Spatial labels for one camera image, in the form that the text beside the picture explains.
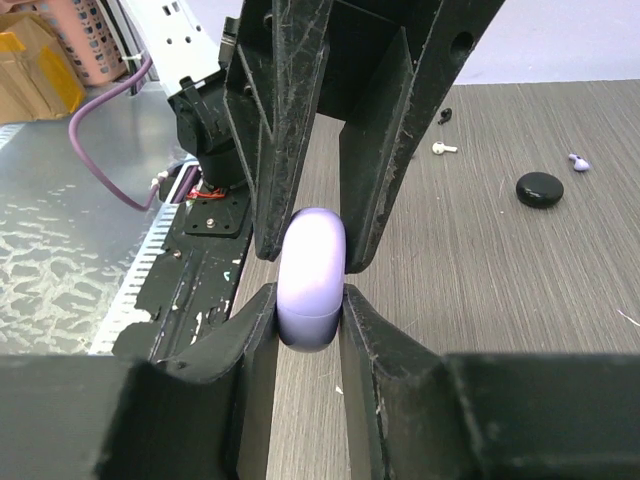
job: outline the wood grain table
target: wood grain table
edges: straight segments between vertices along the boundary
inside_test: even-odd
[[[454,87],[405,177],[375,261],[349,278],[438,353],[640,351],[640,81]],[[318,117],[298,207],[337,210],[340,122]],[[442,140],[457,154],[435,156]],[[575,152],[593,169],[572,170]],[[563,200],[515,196],[531,171]],[[277,265],[251,253],[236,309]],[[349,478],[337,344],[281,349],[269,479]]]

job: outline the black mounting plate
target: black mounting plate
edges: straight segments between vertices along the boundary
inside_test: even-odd
[[[203,189],[201,193],[211,193]],[[207,237],[237,238],[249,211],[248,188],[230,190],[226,197],[197,199],[187,214],[185,233]]]

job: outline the purple earbud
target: purple earbud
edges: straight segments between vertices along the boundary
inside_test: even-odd
[[[297,212],[282,244],[276,293],[280,339],[317,352],[336,335],[344,289],[346,239],[340,217],[326,208]]]

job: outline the cardboard box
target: cardboard box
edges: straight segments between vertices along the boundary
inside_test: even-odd
[[[86,93],[49,25],[38,15],[0,15],[0,125],[74,112]]]

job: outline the yellow tape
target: yellow tape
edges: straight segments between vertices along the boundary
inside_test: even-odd
[[[0,53],[24,52],[27,48],[13,32],[0,33]]]
[[[56,90],[60,99],[73,112],[84,99],[84,91],[78,87],[73,74],[62,59],[49,47],[44,47],[38,56],[38,66]]]

